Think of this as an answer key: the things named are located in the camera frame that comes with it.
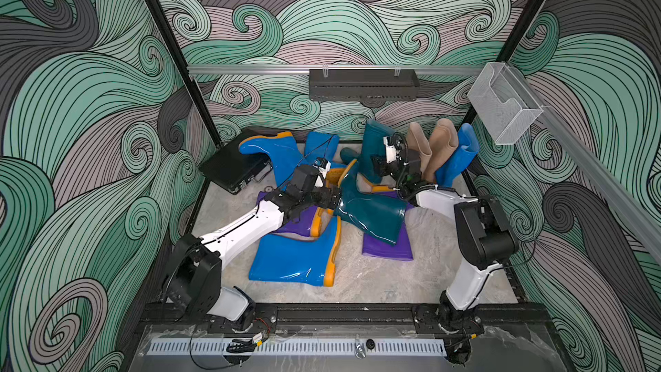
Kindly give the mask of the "purple boot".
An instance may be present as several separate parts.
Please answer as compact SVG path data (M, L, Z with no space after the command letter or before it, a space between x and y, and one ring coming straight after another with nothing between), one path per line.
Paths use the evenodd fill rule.
M378 189L363 196L357 206L354 223L363 230L363 255L390 260L412 261L413 253L406 229L409 203L395 190Z
M311 206L302 211L301 214L270 232L273 235L297 239L298 237L316 239L322 234L322 210L317 206Z

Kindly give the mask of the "beige boot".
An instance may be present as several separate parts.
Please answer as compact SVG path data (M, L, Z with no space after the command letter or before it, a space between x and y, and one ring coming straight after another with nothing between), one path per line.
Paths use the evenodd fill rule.
M431 157L423 173L423 178L434 183L436 171L450 159L459 146L459 137L454 123L446 118L438 120L429 143Z
M418 153L420 159L420 170L425 172L432 156L430 141L423 132L422 127L417 122L411 122L406 134L408 147Z

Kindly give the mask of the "small blue boot orange sole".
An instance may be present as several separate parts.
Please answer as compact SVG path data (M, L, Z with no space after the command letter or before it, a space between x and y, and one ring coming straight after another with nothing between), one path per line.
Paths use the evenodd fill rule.
M338 186L340 177L343 175L346 165L334 160L339 145L339 137L335 134L323 134L310 132L306 137L304 150L304 161L314 165L318 158L324 158L330 164L330 170L326 174L327 184Z

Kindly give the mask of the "teal boot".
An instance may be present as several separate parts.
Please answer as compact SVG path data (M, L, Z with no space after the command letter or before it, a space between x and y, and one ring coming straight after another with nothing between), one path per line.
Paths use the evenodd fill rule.
M352 160L340 177L342 191L333 215L362 230L381 243L394 246L405 221L406 203L399 198L359 191L357 159Z
M368 179L372 184L379 184L382 176L375 171L372 161L373 156L386 156L386 146L383 139L391 137L395 130L376 120L368 120L363 134L363 144L361 151L345 147L340 151L340 158L343 163L348 165L352 160L357 159L358 172Z

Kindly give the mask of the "beige boot back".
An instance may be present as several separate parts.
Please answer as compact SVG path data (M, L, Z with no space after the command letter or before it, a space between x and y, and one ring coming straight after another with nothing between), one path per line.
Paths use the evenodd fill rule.
M417 122L411 122L406 134L408 147L418 153L420 159L420 170L425 172L432 156L430 141L423 132L422 127Z

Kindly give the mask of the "teal boot back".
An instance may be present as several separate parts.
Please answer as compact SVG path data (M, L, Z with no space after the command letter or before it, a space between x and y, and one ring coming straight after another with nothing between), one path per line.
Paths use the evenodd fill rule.
M391 137L395 130L376 120L368 120L363 134L363 144L361 151L345 147L340 151L340 158L343 163L348 165L352 160L357 159L358 172L368 179L372 184L379 184L382 176L375 171L372 161L373 156L386 156L386 146L383 139Z

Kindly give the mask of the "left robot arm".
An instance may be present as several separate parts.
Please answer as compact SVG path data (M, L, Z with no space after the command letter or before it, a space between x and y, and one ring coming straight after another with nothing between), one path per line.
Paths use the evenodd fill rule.
M171 301L186 320L216 316L245 329L254 317L252 299L221 285L222 271L248 246L286 225L311 207L334 209L341 189L329 187L332 166L325 158L294 168L285 188L265 195L253 210L199 238L184 235L166 265L162 303Z

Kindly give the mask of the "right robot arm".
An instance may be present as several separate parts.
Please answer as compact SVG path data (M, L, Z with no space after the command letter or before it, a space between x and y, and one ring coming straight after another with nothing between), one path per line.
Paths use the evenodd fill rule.
M426 208L454 222L461 264L454 280L442 293L437 310L441 330L459 332L473 318L480 295L490 277L519 249L511 226L495 196L463 196L455 189L422 179L406 138L395 132L382 138L385 153L374 154L375 173L395 179L398 198L413 207Z

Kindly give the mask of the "large blue boot front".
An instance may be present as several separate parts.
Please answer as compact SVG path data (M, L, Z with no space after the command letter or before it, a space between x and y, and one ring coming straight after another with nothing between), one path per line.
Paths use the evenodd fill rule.
M333 217L325 231L313 241L268 234L259 242L248 277L257 282L297 282L332 287L341 238L342 221L339 217Z

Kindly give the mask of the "black case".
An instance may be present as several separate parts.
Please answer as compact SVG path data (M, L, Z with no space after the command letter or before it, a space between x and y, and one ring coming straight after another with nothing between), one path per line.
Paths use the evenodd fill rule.
M227 142L211 158L200 164L199 170L203 176L230 194L236 195L255 177L269 173L271 164L266 154L242 154L239 151L242 141L257 135L253 130L246 129Z

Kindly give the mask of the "black wall shelf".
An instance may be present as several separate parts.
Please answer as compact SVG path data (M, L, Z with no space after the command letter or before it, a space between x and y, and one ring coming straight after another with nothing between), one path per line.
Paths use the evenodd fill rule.
M316 102L414 101L421 85L411 69L313 69L308 95Z

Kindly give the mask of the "clear mesh wall bin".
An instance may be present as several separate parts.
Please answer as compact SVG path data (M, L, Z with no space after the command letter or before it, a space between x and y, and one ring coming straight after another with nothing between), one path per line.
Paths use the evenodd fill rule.
M523 74L503 62L484 66L468 99L499 146L516 144L543 112L541 100Z

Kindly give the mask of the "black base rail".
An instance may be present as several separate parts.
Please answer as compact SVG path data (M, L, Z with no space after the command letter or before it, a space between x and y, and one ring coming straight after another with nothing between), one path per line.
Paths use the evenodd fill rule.
M480 304L459 312L449 303L258 303L248 309L248 320L230 321L206 315L199 320L182 317L173 305L160 312L158 304L147 306L135 335L151 329L176 330L196 326L203 332L247 335L268 332L288 336L305 327L393 327L403 332L431 334L437 337L457 333L482 333L497 327L524 335L542 329L555 333L547 310L536 303Z

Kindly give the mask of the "aluminium rail back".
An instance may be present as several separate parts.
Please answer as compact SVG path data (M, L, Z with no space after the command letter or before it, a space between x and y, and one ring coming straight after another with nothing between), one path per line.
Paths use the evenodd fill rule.
M191 75L306 75L311 70L413 70L422 76L477 76L485 66L477 65L188 65Z

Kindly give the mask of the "aluminium rail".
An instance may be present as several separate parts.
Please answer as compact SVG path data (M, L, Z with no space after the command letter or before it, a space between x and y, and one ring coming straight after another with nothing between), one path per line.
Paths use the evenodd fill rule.
M515 70L522 97L542 110L540 119L614 208L619 219L660 258L660 106L627 108L621 79L609 85L591 76L587 93L544 72L525 79Z
M477 65L188 65L191 75L306 75L311 70L413 70L422 76L477 76L485 66Z

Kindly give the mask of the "aluminium rail right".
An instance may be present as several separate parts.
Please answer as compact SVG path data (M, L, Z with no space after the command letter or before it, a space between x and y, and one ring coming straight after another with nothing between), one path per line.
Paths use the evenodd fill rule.
M619 219L660 258L660 106L627 108L621 79L609 85L591 76L587 93L544 72L525 79L515 70L522 97L542 110L540 119L614 208Z

